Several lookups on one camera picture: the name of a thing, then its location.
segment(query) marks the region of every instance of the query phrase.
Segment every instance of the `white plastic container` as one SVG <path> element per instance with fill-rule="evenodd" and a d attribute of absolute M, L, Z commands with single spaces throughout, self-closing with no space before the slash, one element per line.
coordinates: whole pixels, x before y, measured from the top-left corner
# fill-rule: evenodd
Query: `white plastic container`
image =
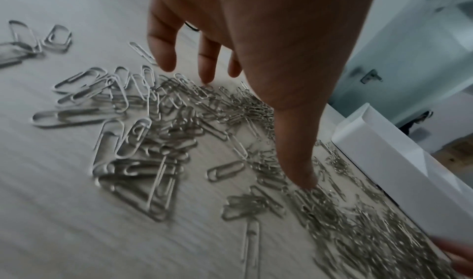
<path fill-rule="evenodd" d="M 332 142 L 428 235 L 473 244 L 473 190 L 370 104 Z"/>

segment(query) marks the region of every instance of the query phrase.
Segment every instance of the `white box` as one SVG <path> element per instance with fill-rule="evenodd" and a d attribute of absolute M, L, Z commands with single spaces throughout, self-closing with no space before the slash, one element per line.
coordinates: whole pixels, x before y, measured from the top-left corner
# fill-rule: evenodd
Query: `white box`
<path fill-rule="evenodd" d="M 370 104 L 332 142 L 428 235 L 473 244 L 473 190 Z"/>

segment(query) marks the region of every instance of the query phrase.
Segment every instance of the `table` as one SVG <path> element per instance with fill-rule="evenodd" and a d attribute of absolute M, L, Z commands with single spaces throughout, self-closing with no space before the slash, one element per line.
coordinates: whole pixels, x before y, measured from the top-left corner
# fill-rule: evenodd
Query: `table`
<path fill-rule="evenodd" d="M 176 194 L 170 220 L 154 223 L 97 189 L 87 169 L 99 126 L 42 130 L 29 124 L 53 108 L 50 88 L 92 66 L 133 72 L 146 62 L 128 45 L 146 46 L 148 0 L 0 0 L 2 41 L 11 40 L 9 19 L 45 36 L 54 24 L 73 32 L 66 54 L 48 52 L 0 70 L 0 278 L 239 278 L 244 222 L 224 222 L 220 209 L 229 195 L 254 183 L 238 178 L 210 184 L 204 172 L 235 159 L 212 137 L 199 140 L 186 166 L 188 178 Z M 183 27 L 176 70 L 197 79 L 199 34 Z M 215 85 L 237 85 L 226 74 L 223 49 Z M 319 138 L 327 142 L 343 120 L 327 106 Z M 261 278 L 326 278 L 313 263 L 313 245 L 289 214 L 259 217 Z"/>

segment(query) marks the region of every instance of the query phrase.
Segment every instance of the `hand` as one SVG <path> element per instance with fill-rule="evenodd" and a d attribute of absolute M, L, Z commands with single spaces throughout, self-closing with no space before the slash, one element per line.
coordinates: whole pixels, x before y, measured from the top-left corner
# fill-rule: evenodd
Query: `hand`
<path fill-rule="evenodd" d="M 322 111 L 350 55 L 372 0 L 151 0 L 148 43 L 164 71 L 176 66 L 178 30 L 201 30 L 199 76 L 210 83 L 221 45 L 233 50 L 228 74 L 242 69 L 274 108 L 276 151 L 303 188 L 317 178 L 311 156 Z"/>
<path fill-rule="evenodd" d="M 468 277 L 473 277 L 473 246 L 459 244 L 441 238 L 431 238 L 440 250 L 457 255 L 452 258 L 452 268 Z"/>

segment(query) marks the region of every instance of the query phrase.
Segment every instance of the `pile of paperclips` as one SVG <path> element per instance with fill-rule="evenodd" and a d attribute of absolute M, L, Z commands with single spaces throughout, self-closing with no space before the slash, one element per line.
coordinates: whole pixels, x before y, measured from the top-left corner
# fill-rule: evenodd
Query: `pile of paperclips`
<path fill-rule="evenodd" d="M 43 47 L 52 51 L 67 52 L 72 44 L 72 32 L 65 26 L 55 25 L 44 39 L 36 37 L 34 31 L 18 20 L 8 21 L 13 41 L 0 43 L 0 68 L 22 63 L 24 59 L 42 56 Z M 28 39 L 19 32 L 27 31 Z M 64 41 L 58 41 L 58 32 L 65 31 Z"/>
<path fill-rule="evenodd" d="M 138 44 L 131 42 L 130 46 L 154 62 Z M 102 123 L 90 169 L 96 185 L 155 221 L 165 220 L 172 210 L 176 186 L 190 160 L 189 149 L 198 145 L 197 137 L 210 134 L 229 141 L 238 159 L 209 169 L 206 178 L 219 182 L 238 175 L 246 166 L 253 169 L 256 182 L 278 191 L 307 229 L 316 246 L 314 262 L 328 277 L 455 277 L 424 236 L 386 205 L 385 196 L 374 185 L 356 178 L 334 148 L 317 143 L 329 154 L 325 162 L 313 158 L 319 187 L 300 190 L 288 184 L 274 149 L 257 146 L 263 144 L 258 127 L 274 139 L 273 111 L 245 85 L 235 93 L 223 87 L 218 92 L 197 86 L 179 73 L 155 77 L 152 68 L 143 65 L 141 74 L 132 74 L 125 67 L 113 73 L 93 67 L 59 82 L 53 91 L 61 95 L 57 109 L 34 114 L 33 125 L 56 128 Z M 125 133 L 123 120 L 129 109 L 139 109 L 145 116 Z M 249 147 L 236 137 L 242 124 L 257 140 Z M 111 152 L 110 146 L 113 153 L 105 158 L 103 153 Z M 324 164 L 381 204 L 383 212 L 361 200 L 352 208 L 340 206 L 339 199 L 346 201 L 346 196 Z M 241 255 L 245 278 L 249 271 L 259 273 L 260 223 L 255 216 L 265 211 L 281 218 L 286 214 L 284 206 L 257 185 L 251 185 L 247 194 L 229 196 L 222 210 L 224 220 L 247 218 Z"/>

